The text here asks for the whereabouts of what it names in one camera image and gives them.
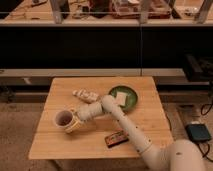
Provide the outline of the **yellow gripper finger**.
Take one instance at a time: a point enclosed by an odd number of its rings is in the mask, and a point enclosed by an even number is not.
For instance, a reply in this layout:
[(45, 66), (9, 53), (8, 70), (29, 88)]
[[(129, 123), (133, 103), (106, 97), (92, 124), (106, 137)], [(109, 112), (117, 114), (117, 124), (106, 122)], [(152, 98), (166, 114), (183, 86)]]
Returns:
[(69, 108), (68, 110), (73, 114), (77, 113), (77, 109), (75, 108)]
[(70, 126), (68, 126), (65, 129), (66, 133), (71, 133), (72, 131), (74, 131), (75, 129), (78, 129), (81, 125), (81, 121), (79, 119), (76, 119)]

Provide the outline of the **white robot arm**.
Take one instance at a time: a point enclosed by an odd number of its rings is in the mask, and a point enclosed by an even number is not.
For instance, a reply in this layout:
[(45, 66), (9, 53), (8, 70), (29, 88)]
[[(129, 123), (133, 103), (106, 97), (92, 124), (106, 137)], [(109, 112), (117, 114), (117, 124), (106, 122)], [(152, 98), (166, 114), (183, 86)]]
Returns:
[(202, 153), (194, 143), (180, 139), (165, 148), (155, 146), (128, 118), (111, 95), (82, 105), (72, 114), (71, 125), (66, 128), (66, 132), (70, 133), (81, 124), (104, 113), (109, 113), (116, 119), (137, 153), (152, 171), (206, 171)]

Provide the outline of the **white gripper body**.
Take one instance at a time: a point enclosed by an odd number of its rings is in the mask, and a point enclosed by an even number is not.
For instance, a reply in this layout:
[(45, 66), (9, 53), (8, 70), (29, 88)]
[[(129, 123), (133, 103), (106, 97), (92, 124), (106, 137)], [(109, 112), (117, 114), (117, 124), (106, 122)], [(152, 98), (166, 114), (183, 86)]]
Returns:
[(77, 109), (77, 116), (81, 121), (88, 121), (102, 114), (103, 109), (100, 102), (85, 104)]

